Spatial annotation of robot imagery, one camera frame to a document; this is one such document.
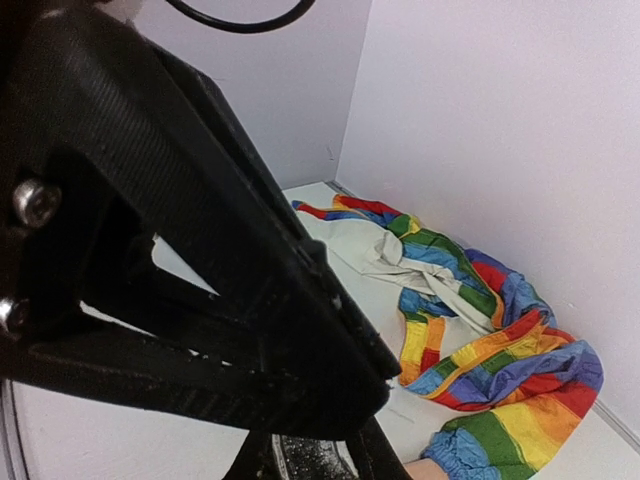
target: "green stripe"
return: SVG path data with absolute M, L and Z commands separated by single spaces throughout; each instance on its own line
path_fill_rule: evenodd
M 531 290 L 533 291 L 533 298 L 535 298 L 536 300 L 538 300 L 539 302 L 543 302 L 544 300 L 542 299 L 542 297 L 538 294 L 538 292 L 536 292 L 536 289 L 533 287 L 533 285 L 529 284 L 531 286 Z
M 418 245 L 424 245 L 426 247 L 439 248 L 450 255 L 452 255 L 458 261 L 458 268 L 465 273 L 471 275 L 480 285 L 484 285 L 484 280 L 476 269 L 473 268 L 469 259 L 464 255 L 462 249 L 457 243 L 449 240 L 447 237 L 440 233 L 432 232 L 423 228 L 417 233 L 407 235 L 402 239 L 403 243 L 415 243 Z
M 447 357 L 444 360 L 440 360 L 433 368 L 442 376 L 442 378 L 447 378 L 458 369 L 458 366 L 450 357 Z
M 485 314 L 487 317 L 491 318 L 496 311 L 496 297 L 493 295 L 487 296 L 483 295 L 479 291 L 474 288 L 471 288 L 467 285 L 461 285 L 460 290 L 458 290 L 458 294 L 471 305 L 473 305 L 476 310 Z
M 536 473 L 493 412 L 455 418 L 442 428 L 443 431 L 457 429 L 464 429 L 475 437 L 487 453 L 489 463 L 500 470 L 502 478 L 526 479 Z
M 408 322 L 427 323 L 427 319 L 417 313 L 402 312 Z
M 495 375 L 504 367 L 506 367 L 507 365 L 511 365 L 516 360 L 517 360 L 516 357 L 514 357 L 510 353 L 505 352 L 503 350 L 500 353 L 495 354 L 493 357 L 489 358 L 488 360 L 485 360 L 484 362 L 482 362 L 480 366 L 484 368 L 487 372 L 489 372 L 491 375 Z
M 411 224 L 411 217 L 407 214 L 400 215 L 394 218 L 387 229 L 391 231 L 396 237 L 400 238 L 409 231 L 409 225 Z

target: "crumpled cloth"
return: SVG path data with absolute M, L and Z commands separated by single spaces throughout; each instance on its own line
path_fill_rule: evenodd
M 477 412 L 447 422 L 422 458 L 452 480 L 526 479 L 553 458 L 593 405 L 603 370 L 524 276 L 379 202 L 338 195 L 332 209 L 293 206 L 360 274 L 403 287 L 400 384 Z

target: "black cable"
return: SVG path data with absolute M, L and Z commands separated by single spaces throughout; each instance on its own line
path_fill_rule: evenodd
M 187 5 L 183 0 L 167 0 L 167 2 L 179 12 L 183 13 L 187 17 L 195 20 L 196 22 L 213 27 L 218 30 L 231 33 L 265 33 L 277 30 L 278 28 L 285 27 L 300 17 L 302 17 L 316 0 L 300 0 L 300 2 L 289 10 L 284 15 L 277 18 L 267 20 L 265 22 L 258 23 L 234 23 L 219 18 L 212 17 L 199 10 L 196 10 L 190 5 Z

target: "black plastic part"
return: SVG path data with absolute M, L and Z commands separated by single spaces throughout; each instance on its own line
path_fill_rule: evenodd
M 375 418 L 347 439 L 359 480 L 411 480 Z M 223 480 L 354 480 L 334 442 L 251 432 Z
M 19 341 L 0 334 L 0 376 L 242 428 L 356 431 L 399 366 L 219 89 L 84 2 L 43 4 L 0 45 L 0 297 L 32 305 Z M 40 230 L 12 211 L 31 177 L 63 194 Z M 153 265 L 156 233 L 219 297 Z

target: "baseboard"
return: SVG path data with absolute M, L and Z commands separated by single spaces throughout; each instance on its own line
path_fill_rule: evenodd
M 596 400 L 593 411 L 609 425 L 625 442 L 640 454 L 640 437 L 636 435 L 625 423 L 618 418 L 609 407 L 600 400 Z
M 333 190 L 336 193 L 339 193 L 341 195 L 347 195 L 349 197 L 354 196 L 353 193 L 351 193 L 348 189 L 344 188 L 335 180 L 331 180 L 330 182 L 325 182 L 325 184 L 327 185 L 327 187 L 329 187 L 331 190 Z

